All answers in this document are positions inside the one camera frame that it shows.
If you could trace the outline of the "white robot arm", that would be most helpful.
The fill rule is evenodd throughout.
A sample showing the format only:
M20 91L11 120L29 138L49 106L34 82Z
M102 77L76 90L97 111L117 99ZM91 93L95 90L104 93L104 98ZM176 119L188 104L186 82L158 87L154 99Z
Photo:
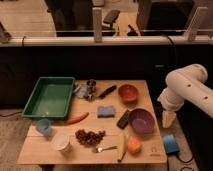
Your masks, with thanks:
M213 90L204 85L208 72L200 64L191 64L169 72L165 78L167 87L157 101L163 107L162 126L169 128L176 119L176 112L189 101L213 118Z

